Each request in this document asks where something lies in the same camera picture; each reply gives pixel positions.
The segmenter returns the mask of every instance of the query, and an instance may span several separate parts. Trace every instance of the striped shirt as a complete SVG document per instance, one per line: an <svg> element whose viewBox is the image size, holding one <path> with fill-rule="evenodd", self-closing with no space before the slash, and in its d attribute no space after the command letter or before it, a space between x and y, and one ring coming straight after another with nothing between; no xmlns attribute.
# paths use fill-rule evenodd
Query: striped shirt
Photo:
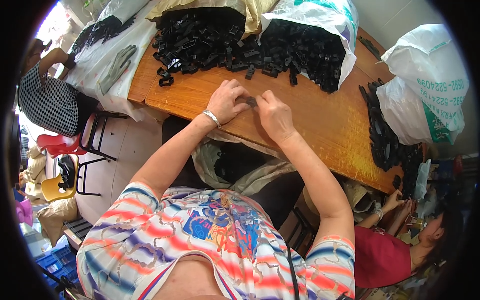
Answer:
<svg viewBox="0 0 480 300"><path fill-rule="evenodd" d="M175 263L203 256L229 299L293 299L287 246L254 200L233 191L168 189L158 200L131 183L98 220L77 254L94 299L151 299ZM303 259L291 250L301 299L354 298L352 243L330 235Z"/></svg>

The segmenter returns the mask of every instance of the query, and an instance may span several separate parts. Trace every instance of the wall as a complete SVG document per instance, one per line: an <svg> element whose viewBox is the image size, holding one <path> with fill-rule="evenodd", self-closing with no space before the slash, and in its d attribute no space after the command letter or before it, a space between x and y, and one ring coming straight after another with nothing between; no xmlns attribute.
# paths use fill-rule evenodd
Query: wall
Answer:
<svg viewBox="0 0 480 300"><path fill-rule="evenodd" d="M425 0L352 0L360 27L385 49L408 31L422 24L443 23Z"/></svg>
<svg viewBox="0 0 480 300"><path fill-rule="evenodd" d="M443 23L441 15L425 0L352 0L360 27L385 49L392 47L408 31L422 24ZM465 128L455 144L436 144L440 158L478 152L478 111L472 87L462 110Z"/></svg>

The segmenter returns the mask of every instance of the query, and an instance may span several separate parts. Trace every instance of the pink object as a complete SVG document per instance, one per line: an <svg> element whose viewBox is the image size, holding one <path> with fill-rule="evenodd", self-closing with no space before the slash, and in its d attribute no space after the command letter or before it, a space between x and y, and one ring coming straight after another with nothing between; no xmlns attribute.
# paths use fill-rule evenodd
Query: pink object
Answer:
<svg viewBox="0 0 480 300"><path fill-rule="evenodd" d="M33 209L30 200L26 199L22 202L15 201L18 221L20 223L27 223L33 225Z"/></svg>
<svg viewBox="0 0 480 300"><path fill-rule="evenodd" d="M79 146L80 135L69 138L63 135L41 134L36 140L36 145L41 150L46 149L50 157L62 154L83 155L87 153Z"/></svg>

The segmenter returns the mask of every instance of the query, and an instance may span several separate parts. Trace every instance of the hand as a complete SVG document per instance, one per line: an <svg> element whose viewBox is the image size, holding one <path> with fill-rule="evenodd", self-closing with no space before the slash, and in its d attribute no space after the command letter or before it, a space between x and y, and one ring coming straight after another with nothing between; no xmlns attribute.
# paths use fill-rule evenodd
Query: hand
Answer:
<svg viewBox="0 0 480 300"><path fill-rule="evenodd" d="M282 142L297 131L293 127L292 111L287 104L275 97L272 91L257 96L255 111L260 115L260 122L268 136L280 146Z"/></svg>
<svg viewBox="0 0 480 300"><path fill-rule="evenodd" d="M398 217L401 218L402 220L405 220L408 214L412 210L412 205L413 205L413 200L411 198L408 198L408 200L403 204L403 208L398 214Z"/></svg>
<svg viewBox="0 0 480 300"><path fill-rule="evenodd" d="M220 124L228 123L244 110L250 108L246 103L235 105L237 97L250 97L248 91L236 80L224 80L210 97L207 110L211 111Z"/></svg>
<svg viewBox="0 0 480 300"><path fill-rule="evenodd" d="M385 201L385 204L382 207L384 214L388 213L392 209L395 209L400 204L405 203L405 200L398 200L398 196L402 196L402 192L399 190L396 190L393 192L393 194L388 196L387 201Z"/></svg>

